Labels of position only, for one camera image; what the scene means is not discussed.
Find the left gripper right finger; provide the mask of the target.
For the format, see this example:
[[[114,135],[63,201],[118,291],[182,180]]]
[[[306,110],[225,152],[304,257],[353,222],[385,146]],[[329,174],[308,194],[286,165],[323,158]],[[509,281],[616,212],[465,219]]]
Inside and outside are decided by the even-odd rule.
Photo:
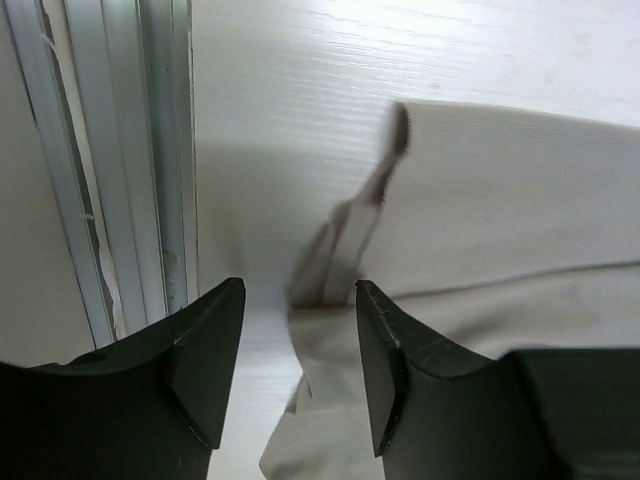
[[[388,479],[635,479],[639,352],[491,360],[356,286],[373,451]]]

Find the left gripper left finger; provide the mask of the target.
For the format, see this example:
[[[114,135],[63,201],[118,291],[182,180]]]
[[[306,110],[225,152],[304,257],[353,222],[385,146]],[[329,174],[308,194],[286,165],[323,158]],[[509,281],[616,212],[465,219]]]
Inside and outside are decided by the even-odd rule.
[[[203,479],[224,428],[246,301],[229,278],[72,362],[1,367],[5,479]]]

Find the grey trousers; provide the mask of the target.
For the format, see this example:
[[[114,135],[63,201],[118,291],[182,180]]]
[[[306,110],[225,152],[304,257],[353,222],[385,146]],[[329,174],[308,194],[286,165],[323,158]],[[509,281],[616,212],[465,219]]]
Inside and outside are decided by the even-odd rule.
[[[482,105],[398,103],[384,159],[299,262],[289,333],[302,376],[260,460],[269,479],[379,479],[355,284],[449,339],[639,343],[639,132]]]

